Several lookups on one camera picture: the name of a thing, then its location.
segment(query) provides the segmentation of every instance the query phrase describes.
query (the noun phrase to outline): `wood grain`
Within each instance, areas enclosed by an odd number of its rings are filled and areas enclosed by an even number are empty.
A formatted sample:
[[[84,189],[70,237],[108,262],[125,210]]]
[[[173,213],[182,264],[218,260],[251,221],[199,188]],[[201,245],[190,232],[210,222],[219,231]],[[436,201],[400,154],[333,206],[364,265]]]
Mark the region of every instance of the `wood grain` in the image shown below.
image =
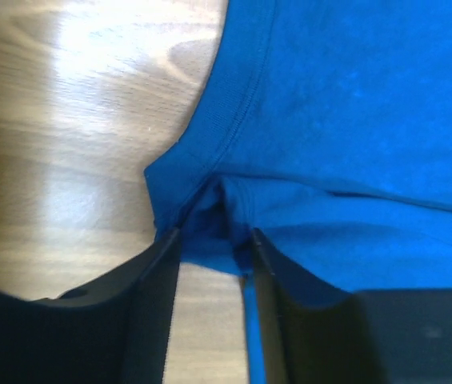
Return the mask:
[[[0,0],[0,289],[55,297],[152,241],[143,168],[184,130],[226,0]],[[184,266],[168,383],[246,382],[231,276]]]

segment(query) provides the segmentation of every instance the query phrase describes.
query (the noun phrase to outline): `blue shirt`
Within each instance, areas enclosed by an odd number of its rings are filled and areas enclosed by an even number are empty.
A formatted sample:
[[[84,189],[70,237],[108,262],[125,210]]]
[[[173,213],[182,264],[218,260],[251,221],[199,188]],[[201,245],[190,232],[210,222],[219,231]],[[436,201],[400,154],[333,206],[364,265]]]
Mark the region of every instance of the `blue shirt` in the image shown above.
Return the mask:
[[[194,116],[146,180],[189,262],[248,274],[257,227],[347,291],[452,288],[452,1],[230,0]]]

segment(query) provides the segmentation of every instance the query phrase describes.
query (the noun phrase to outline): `black plastic object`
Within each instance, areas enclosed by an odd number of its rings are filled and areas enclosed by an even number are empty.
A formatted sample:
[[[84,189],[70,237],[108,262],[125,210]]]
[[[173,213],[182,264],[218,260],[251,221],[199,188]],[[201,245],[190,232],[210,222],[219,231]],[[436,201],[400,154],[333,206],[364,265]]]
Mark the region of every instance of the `black plastic object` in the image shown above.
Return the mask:
[[[179,248],[175,230],[55,300],[0,293],[0,384],[162,383]]]
[[[253,243],[268,384],[452,384],[452,290],[348,294]]]

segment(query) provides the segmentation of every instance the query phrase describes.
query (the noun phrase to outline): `blue fabric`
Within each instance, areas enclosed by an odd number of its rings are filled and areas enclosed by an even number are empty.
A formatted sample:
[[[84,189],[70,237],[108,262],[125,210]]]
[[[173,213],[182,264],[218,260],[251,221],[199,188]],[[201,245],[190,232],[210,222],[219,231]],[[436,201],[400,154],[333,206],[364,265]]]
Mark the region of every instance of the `blue fabric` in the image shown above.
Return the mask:
[[[452,287],[452,0],[230,0],[202,99],[146,180],[188,262],[248,274],[258,227],[344,290]]]

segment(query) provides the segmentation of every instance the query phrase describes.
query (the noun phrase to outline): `wooden table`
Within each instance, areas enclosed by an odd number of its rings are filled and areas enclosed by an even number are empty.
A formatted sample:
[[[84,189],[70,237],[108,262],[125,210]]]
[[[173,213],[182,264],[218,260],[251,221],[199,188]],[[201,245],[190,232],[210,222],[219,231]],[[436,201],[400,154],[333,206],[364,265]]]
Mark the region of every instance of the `wooden table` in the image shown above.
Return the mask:
[[[146,248],[226,0],[0,0],[0,289],[56,297]],[[168,383],[246,382],[236,278],[183,266]]]

